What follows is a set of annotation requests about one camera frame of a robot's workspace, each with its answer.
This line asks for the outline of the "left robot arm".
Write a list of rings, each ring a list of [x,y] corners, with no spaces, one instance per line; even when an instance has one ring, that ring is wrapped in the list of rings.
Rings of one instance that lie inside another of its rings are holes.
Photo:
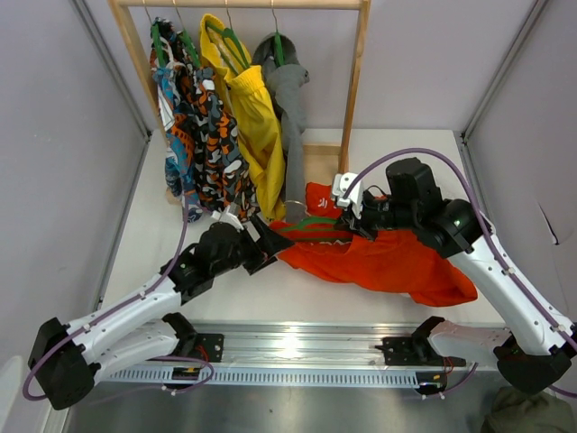
[[[210,290],[217,277],[239,267],[254,274],[291,246],[257,216],[247,225],[214,222],[116,303],[68,323],[44,322],[28,360],[24,398],[64,410],[125,368],[148,360],[187,360],[195,352],[197,332],[180,307]]]

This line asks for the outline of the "green hanger of orange shorts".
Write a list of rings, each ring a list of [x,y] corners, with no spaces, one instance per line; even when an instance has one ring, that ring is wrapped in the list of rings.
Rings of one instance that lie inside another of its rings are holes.
[[[303,202],[287,200],[286,208],[288,215],[295,211],[298,220],[274,221],[269,227],[296,243],[346,244],[353,239],[352,233],[336,227],[342,210],[324,198],[320,207],[308,208]]]

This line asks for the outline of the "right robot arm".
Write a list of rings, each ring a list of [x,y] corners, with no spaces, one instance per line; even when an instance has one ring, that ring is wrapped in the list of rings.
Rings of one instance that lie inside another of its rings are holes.
[[[334,176],[340,226],[371,240],[380,230],[409,230],[469,279],[505,322],[504,329],[490,330],[431,317],[411,336],[413,356],[422,364],[456,357],[494,367],[526,394],[561,379],[576,355],[576,326],[509,261],[472,199],[444,198],[431,168],[415,157],[392,162],[386,177],[390,193],[376,198],[361,176]]]

